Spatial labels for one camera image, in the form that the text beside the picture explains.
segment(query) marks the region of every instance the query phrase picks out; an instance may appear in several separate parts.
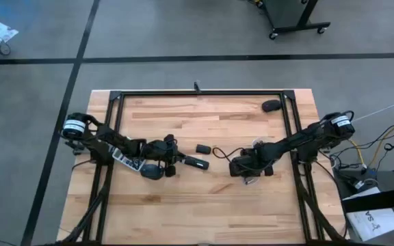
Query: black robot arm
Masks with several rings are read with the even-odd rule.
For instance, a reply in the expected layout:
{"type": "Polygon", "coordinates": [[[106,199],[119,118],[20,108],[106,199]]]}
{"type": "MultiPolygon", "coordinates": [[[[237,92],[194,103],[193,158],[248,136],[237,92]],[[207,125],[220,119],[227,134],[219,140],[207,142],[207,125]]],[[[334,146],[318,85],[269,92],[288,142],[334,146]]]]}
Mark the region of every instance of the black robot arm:
{"type": "Polygon", "coordinates": [[[130,160],[159,161],[159,165],[145,164],[140,170],[141,175],[153,180],[160,179],[164,173],[167,177],[175,175],[176,170],[173,165],[179,161],[203,170],[209,167],[208,162],[179,152],[174,135],[167,135],[163,141],[154,140],[149,143],[146,139],[129,139],[100,123],[94,116],[85,113],[68,115],[61,134],[64,139],[68,140],[66,145],[74,149],[75,154],[87,148],[91,159],[104,165],[114,161],[111,154],[112,148],[119,149],[122,155],[130,160]],[[96,135],[93,135],[93,130],[89,129],[90,124],[96,126],[96,135]],[[164,167],[160,166],[160,162],[165,163],[164,167]]]}
{"type": "Polygon", "coordinates": [[[241,151],[229,163],[231,176],[255,177],[265,171],[266,176],[273,174],[272,165],[291,150],[298,150],[299,162],[312,162],[322,148],[333,148],[343,140],[349,139],[355,132],[351,124],[352,116],[347,113],[331,113],[319,122],[309,125],[306,129],[284,138],[276,143],[259,142],[253,148],[241,151]]]}

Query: black stand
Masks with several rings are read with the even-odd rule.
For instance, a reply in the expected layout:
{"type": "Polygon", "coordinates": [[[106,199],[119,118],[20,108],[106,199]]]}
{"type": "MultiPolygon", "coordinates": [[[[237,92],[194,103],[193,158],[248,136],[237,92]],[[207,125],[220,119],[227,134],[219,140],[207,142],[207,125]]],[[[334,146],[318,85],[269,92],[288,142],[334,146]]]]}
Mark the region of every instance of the black stand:
{"type": "Polygon", "coordinates": [[[272,25],[272,32],[269,35],[271,40],[275,40],[279,34],[292,31],[302,31],[317,29],[318,34],[323,34],[331,23],[310,23],[309,17],[319,0],[263,0],[262,8],[272,25]]]}

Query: black plastic part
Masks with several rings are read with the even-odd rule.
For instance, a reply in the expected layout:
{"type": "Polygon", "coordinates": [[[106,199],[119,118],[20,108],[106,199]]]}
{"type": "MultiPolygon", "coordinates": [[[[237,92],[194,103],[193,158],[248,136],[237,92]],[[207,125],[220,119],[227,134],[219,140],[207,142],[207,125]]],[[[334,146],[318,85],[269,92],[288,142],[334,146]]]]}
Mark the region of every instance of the black plastic part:
{"type": "Polygon", "coordinates": [[[174,175],[176,175],[176,167],[171,165],[168,166],[167,168],[165,168],[165,176],[166,177],[173,177],[174,175]]]}
{"type": "Polygon", "coordinates": [[[201,170],[208,170],[209,168],[209,162],[191,156],[186,156],[185,161],[183,163],[186,165],[190,165],[192,167],[197,167],[198,169],[201,170]]]}
{"type": "Polygon", "coordinates": [[[196,90],[197,94],[202,93],[202,90],[200,90],[200,87],[198,86],[197,81],[194,82],[194,89],[196,90]]]}
{"type": "Polygon", "coordinates": [[[271,112],[271,111],[277,111],[281,107],[282,106],[280,105],[279,100],[268,100],[268,101],[263,102],[263,104],[261,105],[261,108],[266,113],[271,112]]]}
{"type": "Polygon", "coordinates": [[[163,169],[155,164],[145,164],[141,168],[141,175],[151,180],[159,180],[163,177],[163,169]]]}
{"type": "Polygon", "coordinates": [[[273,167],[269,166],[267,168],[264,169],[264,175],[266,176],[273,176],[274,172],[273,172],[273,167]]]}
{"type": "Polygon", "coordinates": [[[211,147],[197,144],[196,152],[201,154],[211,154],[211,147]]]}

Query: caster wheel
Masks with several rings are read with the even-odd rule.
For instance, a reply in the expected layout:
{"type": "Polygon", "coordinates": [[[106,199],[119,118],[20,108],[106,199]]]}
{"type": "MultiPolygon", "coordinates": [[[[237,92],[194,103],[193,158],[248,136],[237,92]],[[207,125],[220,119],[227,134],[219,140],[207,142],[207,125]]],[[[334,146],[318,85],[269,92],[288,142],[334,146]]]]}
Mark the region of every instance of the caster wheel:
{"type": "Polygon", "coordinates": [[[10,46],[8,46],[8,44],[6,42],[1,42],[0,44],[0,54],[3,56],[7,56],[10,55],[10,53],[12,52],[12,49],[10,48],[10,46]]]}
{"type": "Polygon", "coordinates": [[[317,33],[318,33],[318,34],[323,34],[323,33],[325,33],[326,30],[327,30],[326,27],[320,27],[320,28],[317,30],[317,33]]]}
{"type": "Polygon", "coordinates": [[[276,37],[277,37],[278,35],[279,35],[279,34],[277,34],[277,33],[271,33],[268,37],[269,37],[269,39],[271,39],[271,40],[275,40],[276,37]]]}

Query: black metal frame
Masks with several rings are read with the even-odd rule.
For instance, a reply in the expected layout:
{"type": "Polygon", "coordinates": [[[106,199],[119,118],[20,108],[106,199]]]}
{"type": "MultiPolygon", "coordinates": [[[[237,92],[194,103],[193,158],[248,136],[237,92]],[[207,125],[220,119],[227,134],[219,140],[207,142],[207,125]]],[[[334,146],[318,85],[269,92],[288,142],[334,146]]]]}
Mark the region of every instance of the black metal frame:
{"type": "Polygon", "coordinates": [[[269,37],[271,40],[274,40],[276,36],[274,34],[282,34],[282,33],[289,33],[292,31],[303,31],[303,30],[310,30],[310,29],[317,29],[319,31],[320,29],[323,28],[328,28],[331,23],[330,22],[325,22],[325,23],[309,23],[309,18],[311,14],[313,13],[313,10],[315,6],[317,5],[318,0],[308,0],[308,3],[306,4],[306,7],[299,18],[298,24],[295,26],[291,27],[276,27],[274,24],[274,21],[272,20],[272,17],[270,16],[270,13],[267,10],[267,7],[265,3],[263,2],[263,9],[265,12],[265,15],[267,16],[270,24],[272,25],[272,32],[270,33],[269,37]]]}
{"type": "MultiPolygon", "coordinates": [[[[124,99],[126,96],[196,96],[196,95],[205,95],[205,96],[210,96],[210,95],[213,95],[213,96],[219,96],[219,95],[278,96],[281,101],[281,104],[282,104],[283,119],[284,119],[284,123],[285,123],[285,130],[286,130],[287,136],[290,136],[292,134],[292,132],[291,132],[291,126],[290,126],[290,121],[289,121],[286,100],[289,100],[291,103],[291,106],[293,109],[293,118],[294,118],[296,130],[297,131],[302,130],[302,127],[300,124],[300,116],[299,116],[299,112],[298,112],[298,107],[296,104],[296,95],[294,94],[293,90],[111,91],[109,94],[109,102],[108,102],[108,106],[107,106],[105,122],[106,122],[106,124],[110,124],[111,112],[112,112],[114,103],[117,101],[117,99],[119,99],[119,105],[118,105],[116,122],[115,122],[115,130],[119,131],[120,122],[122,119],[122,111],[124,109],[124,99]]],[[[300,171],[299,171],[299,163],[297,161],[297,153],[292,151],[292,152],[290,152],[290,155],[291,155],[291,164],[293,166],[293,175],[294,175],[295,186],[297,188],[296,193],[297,193],[297,197],[298,197],[300,216],[301,216],[301,220],[302,220],[302,229],[303,229],[306,244],[309,244],[309,243],[315,244],[317,242],[322,245],[323,245],[323,243],[325,243],[325,244],[326,243],[334,243],[334,242],[330,242],[330,241],[325,241],[323,228],[322,228],[321,224],[319,223],[319,220],[316,216],[314,216],[314,224],[315,224],[315,229],[317,232],[317,240],[312,239],[311,229],[310,229],[310,225],[308,222],[308,216],[307,216],[306,206],[305,206],[305,203],[308,203],[308,202],[304,198],[305,198],[305,195],[309,195],[310,202],[312,201],[314,204],[317,204],[317,198],[315,195],[313,177],[311,176],[310,172],[305,173],[307,186],[308,186],[307,187],[308,192],[306,192],[306,189],[304,188],[304,186],[302,184],[302,180],[300,179],[300,171]]],[[[94,182],[92,183],[92,190],[91,190],[91,195],[90,195],[90,203],[89,203],[90,206],[93,205],[94,201],[98,197],[97,192],[98,192],[99,180],[100,180],[100,175],[101,175],[101,166],[102,165],[99,163],[99,164],[97,164],[96,169],[95,169],[94,182]]],[[[98,241],[98,242],[101,242],[101,239],[103,237],[105,216],[106,216],[106,211],[107,211],[107,200],[109,197],[112,172],[113,172],[113,163],[109,164],[107,166],[106,179],[105,179],[105,183],[103,185],[103,188],[106,187],[107,193],[104,196],[105,199],[101,203],[100,219],[98,220],[98,227],[97,227],[97,232],[96,232],[96,237],[95,237],[95,241],[98,241]]],[[[92,223],[92,218],[89,218],[88,225],[86,226],[84,233],[83,233],[83,238],[82,238],[83,241],[90,240],[91,223],[92,223]]]]}

